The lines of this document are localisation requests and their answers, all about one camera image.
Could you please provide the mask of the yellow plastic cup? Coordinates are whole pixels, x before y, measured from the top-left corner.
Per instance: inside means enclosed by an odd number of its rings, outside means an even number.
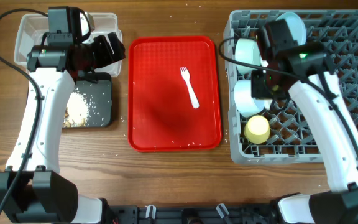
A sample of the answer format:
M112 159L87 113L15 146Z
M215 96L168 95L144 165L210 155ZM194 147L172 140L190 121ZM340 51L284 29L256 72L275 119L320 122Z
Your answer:
M251 117L244 128L244 135L254 144L266 142L270 137L269 121L260 115Z

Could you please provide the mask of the green bowl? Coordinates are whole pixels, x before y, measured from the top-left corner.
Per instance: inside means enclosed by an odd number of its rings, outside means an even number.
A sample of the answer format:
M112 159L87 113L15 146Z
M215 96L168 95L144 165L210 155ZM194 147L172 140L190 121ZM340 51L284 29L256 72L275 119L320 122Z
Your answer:
M260 52L257 42L252 39L239 39L235 48L235 60L260 66Z

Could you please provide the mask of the food scraps with rice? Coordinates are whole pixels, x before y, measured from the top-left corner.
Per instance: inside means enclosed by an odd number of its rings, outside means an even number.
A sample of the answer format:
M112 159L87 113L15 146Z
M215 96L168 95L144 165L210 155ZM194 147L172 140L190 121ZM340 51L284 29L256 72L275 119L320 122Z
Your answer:
M110 95L75 88L65 110L63 128L98 128L111 122Z

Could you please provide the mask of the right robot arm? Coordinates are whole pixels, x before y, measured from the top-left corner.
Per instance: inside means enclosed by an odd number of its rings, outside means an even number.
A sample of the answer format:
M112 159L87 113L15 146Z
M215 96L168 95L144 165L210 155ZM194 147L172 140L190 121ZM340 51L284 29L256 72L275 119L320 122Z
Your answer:
M329 191L282 197L286 223L358 223L358 130L339 87L334 64L321 42L299 45L284 20L266 23L255 35L268 65L252 73L251 95L291 99L317 144Z

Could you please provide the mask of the white plastic spoon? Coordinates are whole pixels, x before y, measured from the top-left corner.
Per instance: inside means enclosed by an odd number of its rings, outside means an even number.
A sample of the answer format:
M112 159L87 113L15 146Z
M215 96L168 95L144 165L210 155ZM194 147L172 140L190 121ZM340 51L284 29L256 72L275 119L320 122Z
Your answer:
M265 108L266 110L269 110L269 109L270 109L270 106L271 106L271 104L272 104L272 102L273 102L272 99L265 99L265 100L264 100L264 108Z

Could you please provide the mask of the large light blue plate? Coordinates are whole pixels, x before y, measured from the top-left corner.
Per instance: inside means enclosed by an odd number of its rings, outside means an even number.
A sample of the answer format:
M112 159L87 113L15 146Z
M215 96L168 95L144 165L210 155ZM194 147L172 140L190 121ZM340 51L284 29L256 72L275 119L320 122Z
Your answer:
M306 27L302 19L294 12L285 12L277 18L277 21L285 20L290 33L298 45L306 44Z

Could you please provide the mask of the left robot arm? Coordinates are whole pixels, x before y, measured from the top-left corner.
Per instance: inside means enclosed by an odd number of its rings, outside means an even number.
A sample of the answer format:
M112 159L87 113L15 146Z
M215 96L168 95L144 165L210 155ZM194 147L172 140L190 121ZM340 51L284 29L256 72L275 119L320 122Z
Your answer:
M125 57L115 33L92 43L90 16L77 7L51 7L49 29L27 55L29 90L14 150L0 172L0 216L13 223L119 223L104 198L78 193L60 175L59 144L75 83L97 83L98 69Z

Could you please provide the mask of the white plastic fork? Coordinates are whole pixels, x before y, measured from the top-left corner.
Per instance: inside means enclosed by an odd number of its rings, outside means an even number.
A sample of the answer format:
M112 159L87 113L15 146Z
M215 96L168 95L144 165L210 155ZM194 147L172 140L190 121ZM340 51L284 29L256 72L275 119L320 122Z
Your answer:
M194 109L198 109L200 107L200 104L190 82L190 73L186 67L181 67L180 72L181 72L182 79L184 79L186 83L191 105Z

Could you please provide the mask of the small light blue bowl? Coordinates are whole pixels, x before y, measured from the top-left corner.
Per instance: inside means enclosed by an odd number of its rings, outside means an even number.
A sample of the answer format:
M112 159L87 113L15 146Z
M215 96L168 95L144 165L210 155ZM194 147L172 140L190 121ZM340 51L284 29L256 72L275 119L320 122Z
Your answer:
M239 80L234 86L234 102L239 113L245 117L251 117L264 110L264 101L251 96L251 81Z

